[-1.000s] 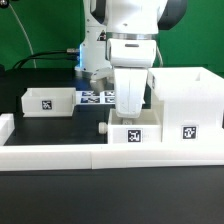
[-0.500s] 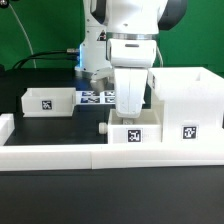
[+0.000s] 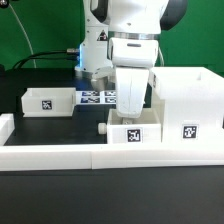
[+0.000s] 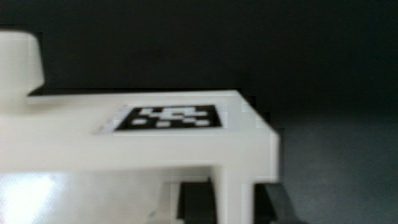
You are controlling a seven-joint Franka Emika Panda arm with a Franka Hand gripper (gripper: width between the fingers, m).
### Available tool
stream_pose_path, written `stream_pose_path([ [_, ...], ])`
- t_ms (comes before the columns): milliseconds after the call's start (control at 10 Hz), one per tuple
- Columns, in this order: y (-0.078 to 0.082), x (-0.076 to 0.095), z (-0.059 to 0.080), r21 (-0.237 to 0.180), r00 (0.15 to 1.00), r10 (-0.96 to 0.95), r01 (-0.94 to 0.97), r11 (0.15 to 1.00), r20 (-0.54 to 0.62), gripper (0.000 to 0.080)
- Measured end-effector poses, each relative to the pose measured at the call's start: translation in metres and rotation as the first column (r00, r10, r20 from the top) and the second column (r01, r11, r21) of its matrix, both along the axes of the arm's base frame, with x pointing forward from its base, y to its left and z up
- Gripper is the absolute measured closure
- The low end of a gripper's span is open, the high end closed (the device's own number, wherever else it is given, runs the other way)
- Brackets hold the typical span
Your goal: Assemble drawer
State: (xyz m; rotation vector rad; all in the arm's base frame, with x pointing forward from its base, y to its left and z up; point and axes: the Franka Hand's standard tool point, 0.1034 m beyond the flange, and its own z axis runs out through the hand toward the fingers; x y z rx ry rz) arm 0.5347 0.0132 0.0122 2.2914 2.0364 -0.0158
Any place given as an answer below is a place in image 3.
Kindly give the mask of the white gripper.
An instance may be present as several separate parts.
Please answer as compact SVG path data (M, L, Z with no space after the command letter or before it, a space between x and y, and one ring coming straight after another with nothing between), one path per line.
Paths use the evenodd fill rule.
M138 118L141 115L149 70L141 68L116 67L116 110L122 118Z

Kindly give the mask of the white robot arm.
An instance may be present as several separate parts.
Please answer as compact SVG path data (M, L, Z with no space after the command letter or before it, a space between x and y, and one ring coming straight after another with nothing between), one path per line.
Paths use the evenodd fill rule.
M85 37L75 70L91 75L94 88L115 81L116 110L122 118L141 115L150 70L163 30L185 15L188 0L83 0Z

